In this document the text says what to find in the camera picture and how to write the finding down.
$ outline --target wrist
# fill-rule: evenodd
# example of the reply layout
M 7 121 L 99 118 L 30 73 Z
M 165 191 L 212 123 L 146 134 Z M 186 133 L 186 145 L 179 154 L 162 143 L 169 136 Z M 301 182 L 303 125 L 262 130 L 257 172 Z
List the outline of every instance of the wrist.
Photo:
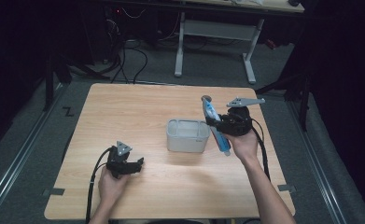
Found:
M 112 202 L 111 200 L 101 200 L 98 207 L 100 207 L 103 210 L 111 210 L 113 208 L 113 205 L 115 202 Z
M 255 171 L 257 168 L 261 169 L 258 158 L 244 158 L 243 160 L 241 160 L 241 162 L 243 163 L 248 173 Z

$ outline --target metal rail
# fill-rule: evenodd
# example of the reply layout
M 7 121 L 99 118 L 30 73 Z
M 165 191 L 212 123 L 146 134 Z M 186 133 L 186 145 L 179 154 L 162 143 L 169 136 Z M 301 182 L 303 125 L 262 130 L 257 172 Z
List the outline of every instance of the metal rail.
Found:
M 301 134 L 301 138 L 305 145 L 305 152 L 309 161 L 309 164 L 313 170 L 313 174 L 316 178 L 316 183 L 319 186 L 319 189 L 322 193 L 322 197 L 324 198 L 325 204 L 330 211 L 330 216 L 333 219 L 333 223 L 347 223 L 342 209 L 337 202 L 336 195 L 334 194 L 333 188 L 328 181 L 324 170 L 322 169 L 321 163 L 319 162 L 318 157 L 316 156 L 316 151 L 308 137 L 307 132 L 302 129 L 301 124 L 299 123 L 299 112 L 293 102 L 287 102 L 287 107 L 289 112 L 294 117 L 294 123 Z
M 56 105 L 56 103 L 60 99 L 60 97 L 63 95 L 65 90 L 66 90 L 65 85 L 59 84 L 57 86 L 53 104 L 51 105 L 51 107 L 48 110 L 42 112 L 38 121 L 34 125 L 33 129 L 28 134 L 28 137 L 25 140 L 24 144 L 22 145 L 16 158 L 10 164 L 9 168 L 7 169 L 4 176 L 2 177 L 2 179 L 0 181 L 0 206 L 1 206 L 2 202 L 4 201 L 4 199 L 6 198 L 8 192 L 10 191 L 14 182 L 16 181 L 17 177 L 19 176 L 20 171 L 22 170 L 22 167 L 28 160 L 28 157 L 30 156 L 31 152 L 34 150 L 35 141 L 36 141 L 37 137 L 43 130 L 43 127 L 44 127 L 46 121 L 48 120 L 49 115 L 51 114 L 51 111 L 53 110 L 54 106 Z

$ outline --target blue object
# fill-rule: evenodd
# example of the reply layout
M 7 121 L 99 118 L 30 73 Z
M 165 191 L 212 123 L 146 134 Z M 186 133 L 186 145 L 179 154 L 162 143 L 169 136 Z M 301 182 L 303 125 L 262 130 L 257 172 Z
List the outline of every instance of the blue object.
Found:
M 220 117 L 215 108 L 211 105 L 210 101 L 208 101 L 207 98 L 205 97 L 202 97 L 202 101 L 203 101 L 204 116 L 206 118 L 211 118 L 220 121 Z M 216 127 L 210 126 L 210 130 L 214 135 L 215 140 L 217 141 L 219 150 L 225 153 L 226 156 L 230 156 L 231 144 L 229 143 L 229 140 L 221 132 L 218 132 Z

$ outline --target human arm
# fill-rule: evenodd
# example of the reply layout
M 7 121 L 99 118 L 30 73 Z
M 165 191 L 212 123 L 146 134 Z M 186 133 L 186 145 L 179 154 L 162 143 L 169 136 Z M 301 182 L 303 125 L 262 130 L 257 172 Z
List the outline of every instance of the human arm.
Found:
M 262 223 L 296 223 L 289 209 L 263 172 L 257 157 L 258 139 L 253 130 L 243 136 L 225 134 L 234 153 L 246 168 Z
M 101 201 L 90 220 L 90 224 L 108 223 L 112 208 L 124 191 L 129 175 L 121 175 L 119 179 L 103 167 L 99 181 Z

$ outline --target metal bracket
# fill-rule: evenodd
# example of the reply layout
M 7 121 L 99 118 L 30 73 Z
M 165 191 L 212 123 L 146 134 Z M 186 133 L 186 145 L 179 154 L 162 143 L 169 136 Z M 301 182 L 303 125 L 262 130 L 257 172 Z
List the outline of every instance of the metal bracket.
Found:
M 237 96 L 237 98 L 235 98 L 234 100 L 228 102 L 226 104 L 227 107 L 242 107 L 242 106 L 247 106 L 247 105 L 256 105 L 256 104 L 263 104 L 266 101 L 261 98 L 261 99 L 247 99 L 247 98 L 239 98 Z
M 118 146 L 118 155 L 122 156 L 124 154 L 126 154 L 127 152 L 133 150 L 131 147 L 127 146 L 126 144 L 117 141 L 117 146 Z

